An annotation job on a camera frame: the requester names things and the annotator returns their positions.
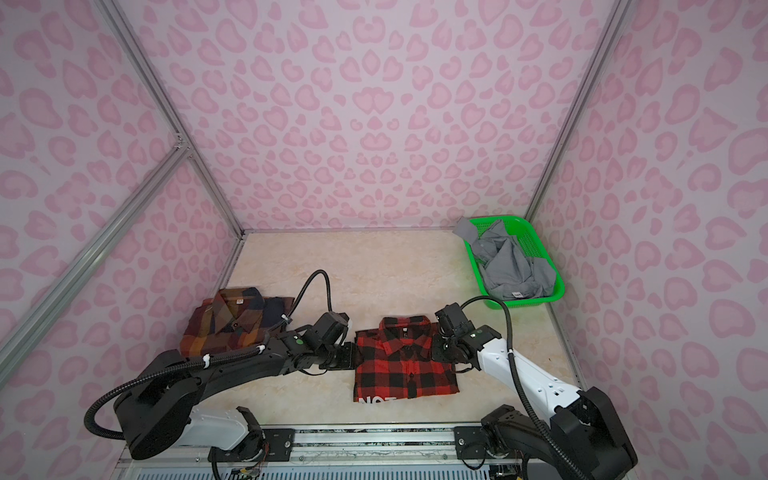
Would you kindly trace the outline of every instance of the green basket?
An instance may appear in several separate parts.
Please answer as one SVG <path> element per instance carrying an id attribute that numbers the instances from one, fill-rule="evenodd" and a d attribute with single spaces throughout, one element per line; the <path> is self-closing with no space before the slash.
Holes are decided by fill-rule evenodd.
<path id="1" fill-rule="evenodd" d="M 533 229 L 533 226 L 528 223 L 528 221 L 520 217 L 514 217 L 512 215 L 503 215 L 501 217 L 470 218 L 469 221 L 472 223 L 472 225 L 475 225 L 478 228 L 478 235 L 482 235 L 483 232 L 490 228 L 490 226 L 499 219 L 504 222 L 504 227 L 507 229 L 507 233 L 517 236 L 520 246 L 523 247 L 525 256 L 547 259 L 549 264 L 552 265 L 552 268 L 554 268 L 555 273 L 558 275 L 558 279 L 554 282 L 554 290 L 552 290 L 551 296 L 543 296 L 541 298 L 530 298 L 525 300 L 510 300 L 504 302 L 507 308 L 541 305 L 542 303 L 560 300 L 563 297 L 563 294 L 565 294 L 565 285 L 563 284 L 563 279 L 560 277 L 560 272 L 558 272 L 558 268 L 554 265 L 554 262 L 552 262 L 552 259 L 549 257 L 549 253 L 547 253 L 544 245 L 541 244 L 541 240 L 539 240 L 536 231 Z M 464 242 L 464 246 L 467 248 L 469 262 L 472 265 L 472 271 L 475 272 L 475 279 L 478 281 L 480 294 L 488 295 L 488 291 L 485 289 L 485 285 L 482 282 L 482 277 L 480 276 L 480 270 L 478 270 L 477 260 L 475 260 L 475 256 L 472 255 L 472 248 L 467 242 Z M 502 309 L 496 302 L 489 302 L 488 300 L 485 301 L 485 305 L 488 308 L 494 310 Z"/>

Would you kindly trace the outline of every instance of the folded shirt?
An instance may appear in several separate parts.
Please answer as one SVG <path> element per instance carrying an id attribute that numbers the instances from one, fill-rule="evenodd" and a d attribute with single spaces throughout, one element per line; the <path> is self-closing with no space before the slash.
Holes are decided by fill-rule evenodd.
<path id="1" fill-rule="evenodd" d="M 438 324 L 425 316 L 388 316 L 378 329 L 357 332 L 353 401 L 457 393 L 454 365 L 432 360 L 432 337 L 438 331 Z"/>

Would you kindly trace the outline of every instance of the pink patterned backdrop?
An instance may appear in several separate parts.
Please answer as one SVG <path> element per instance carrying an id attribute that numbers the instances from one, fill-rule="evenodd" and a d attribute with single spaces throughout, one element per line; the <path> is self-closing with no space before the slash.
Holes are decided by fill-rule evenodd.
<path id="1" fill-rule="evenodd" d="M 259 229 L 523 214 L 611 3 L 121 2 Z"/>
<path id="2" fill-rule="evenodd" d="M 183 164 L 0 392 L 0 477 L 95 480 L 111 473 L 125 442 L 85 431 L 85 410 L 159 352 L 178 347 L 233 242 Z M 119 429 L 111 402 L 97 418 Z"/>
<path id="3" fill-rule="evenodd" d="M 86 0 L 0 5 L 0 343 L 173 139 Z"/>
<path id="4" fill-rule="evenodd" d="M 640 3 L 535 226 L 641 480 L 768 478 L 768 3 Z"/>

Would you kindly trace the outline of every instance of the aluminum frame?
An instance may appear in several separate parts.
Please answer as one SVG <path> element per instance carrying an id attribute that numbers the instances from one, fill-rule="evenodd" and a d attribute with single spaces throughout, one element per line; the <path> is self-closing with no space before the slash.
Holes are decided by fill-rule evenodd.
<path id="1" fill-rule="evenodd" d="M 293 450 L 288 462 L 265 467 L 288 472 L 311 471 L 325 467 L 349 469 L 351 467 L 396 466 L 424 469 L 458 466 L 464 469 L 456 457 L 454 435 L 456 426 L 480 426 L 478 422 L 457 423 L 402 423 L 402 424 L 342 424 L 342 425 L 263 425 L 265 429 L 291 428 L 296 430 Z M 143 461 L 135 461 L 124 449 L 113 472 L 113 478 L 137 478 L 144 469 L 155 473 L 159 468 L 201 468 L 210 470 L 207 462 L 208 448 L 176 447 Z M 486 465 L 509 463 L 509 458 L 487 458 Z M 252 462 L 232 462 L 221 467 L 251 466 Z M 554 472 L 554 468 L 541 460 L 532 459 L 529 470 L 541 473 Z"/>
<path id="2" fill-rule="evenodd" d="M 200 154 L 200 150 L 197 148 L 192 135 L 184 126 L 181 116 L 170 101 L 170 96 L 165 91 L 165 88 L 163 88 L 159 75 L 157 75 L 152 64 L 147 59 L 146 52 L 138 41 L 138 37 L 131 23 L 126 18 L 122 7 L 118 4 L 117 0 L 96 0 L 95 3 L 99 10 L 101 10 L 104 20 L 109 25 L 118 42 L 120 42 L 128 60 L 144 82 L 144 86 L 147 87 L 149 94 L 160 109 L 165 121 L 170 125 L 180 141 L 189 144 L 193 160 L 191 164 L 194 170 L 200 176 L 203 185 L 213 198 L 217 208 L 224 218 L 227 219 L 227 223 L 235 232 L 237 238 L 240 239 L 243 236 L 243 226 L 237 219 L 223 191 L 214 180 L 214 176 L 203 160 L 203 156 Z"/>
<path id="3" fill-rule="evenodd" d="M 230 252 L 230 255 L 227 258 L 227 263 L 224 264 L 224 270 L 222 270 L 221 275 L 219 276 L 219 281 L 216 282 L 216 285 L 214 286 L 214 291 L 211 292 L 211 296 L 215 296 L 216 292 L 223 288 L 227 288 L 227 284 L 230 282 L 230 278 L 232 277 L 232 272 L 235 270 L 235 266 L 237 265 L 237 261 L 240 259 L 240 253 L 243 251 L 243 247 L 245 247 L 246 239 L 248 238 L 248 235 L 245 234 L 243 238 L 240 238 L 239 240 L 235 240 L 235 244 L 232 246 L 232 251 Z"/>
<path id="4" fill-rule="evenodd" d="M 628 23 L 629 18 L 631 18 L 636 4 L 636 0 L 616 0 L 611 8 L 611 12 L 608 14 L 607 22 L 605 23 L 603 32 L 598 40 L 598 46 L 595 48 L 592 57 L 587 64 L 584 77 L 576 90 L 574 101 L 568 109 L 563 127 L 558 132 L 558 136 L 554 141 L 554 147 L 547 159 L 544 172 L 541 174 L 541 178 L 539 178 L 538 184 L 536 185 L 533 197 L 531 198 L 531 203 L 525 211 L 525 219 L 530 223 L 533 223 L 536 217 L 536 212 L 541 206 L 541 202 L 544 201 L 549 184 L 552 182 L 554 172 L 567 151 L 568 143 L 570 143 L 573 133 L 576 131 L 576 127 L 578 126 L 582 114 L 587 109 L 589 97 L 592 95 L 592 91 L 594 91 L 595 86 L 600 81 L 600 78 L 605 71 L 607 61 L 613 54 L 616 44 L 621 37 L 621 33 Z"/>
<path id="5" fill-rule="evenodd" d="M 16 330 L 0 347 L 0 389 L 43 340 L 61 312 L 80 293 L 134 221 L 187 159 L 191 159 L 189 147 L 180 142 L 72 260 L 67 271 L 51 286 L 45 297 L 21 318 Z"/>

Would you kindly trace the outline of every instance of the beige table surface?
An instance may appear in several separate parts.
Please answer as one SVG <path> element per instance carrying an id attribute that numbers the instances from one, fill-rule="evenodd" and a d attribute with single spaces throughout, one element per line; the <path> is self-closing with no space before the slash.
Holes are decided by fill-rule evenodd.
<path id="1" fill-rule="evenodd" d="M 376 328 L 384 316 L 435 314 L 447 303 L 479 295 L 464 242 L 447 230 L 323 233 L 252 233 L 228 286 L 256 286 L 264 296 L 295 296 L 306 278 L 324 269 L 333 309 L 354 330 Z M 292 327 L 314 323 L 326 310 L 318 276 L 293 315 Z M 477 302 L 466 309 L 476 326 L 506 333 L 500 310 Z M 552 375 L 573 382 L 568 361 L 543 306 L 511 310 L 515 349 Z M 508 403 L 522 410 L 514 391 L 472 371 L 458 376 L 460 393 L 372 405 L 353 402 L 353 371 L 259 379 L 221 392 L 201 405 L 248 407 L 262 425 L 476 422 Z"/>

